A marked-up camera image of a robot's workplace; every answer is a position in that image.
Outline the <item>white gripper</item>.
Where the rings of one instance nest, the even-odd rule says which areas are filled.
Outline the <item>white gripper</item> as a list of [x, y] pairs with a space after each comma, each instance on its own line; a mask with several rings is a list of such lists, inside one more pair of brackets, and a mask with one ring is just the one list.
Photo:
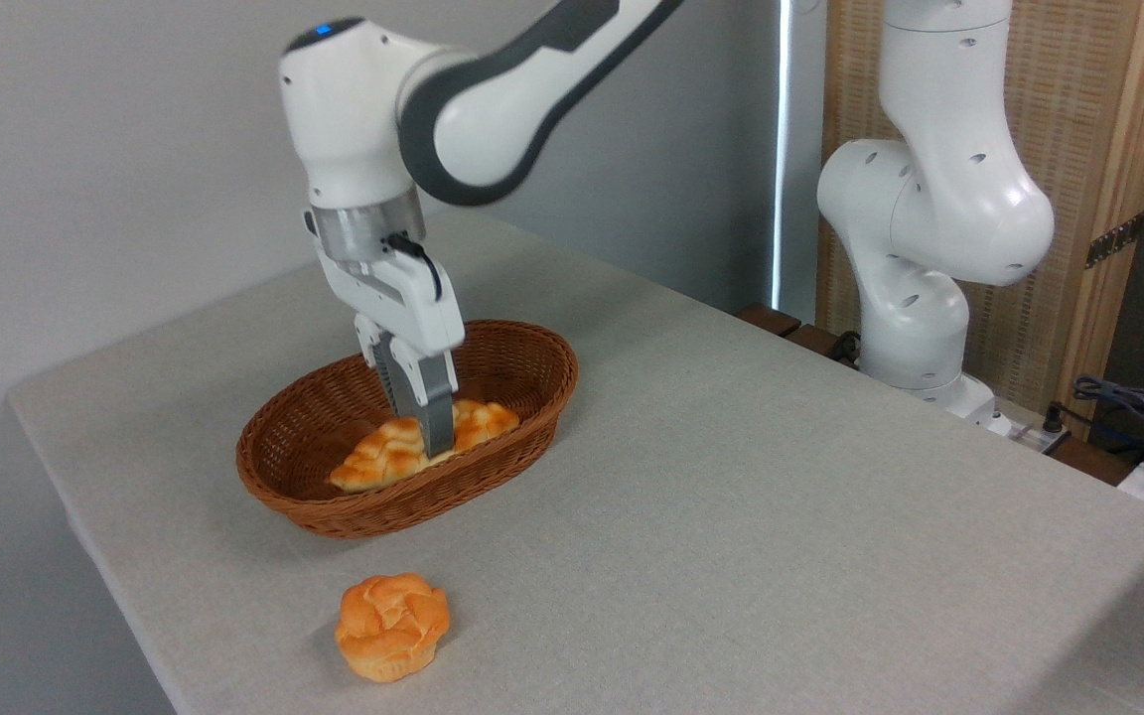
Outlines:
[[426, 262], [402, 252], [358, 264], [337, 263], [321, 248], [315, 252], [333, 293], [356, 312], [364, 362], [376, 372], [394, 415], [416, 418], [427, 456], [448, 453], [455, 442], [458, 389], [448, 351], [464, 339], [448, 272], [432, 264], [440, 276], [437, 291]]

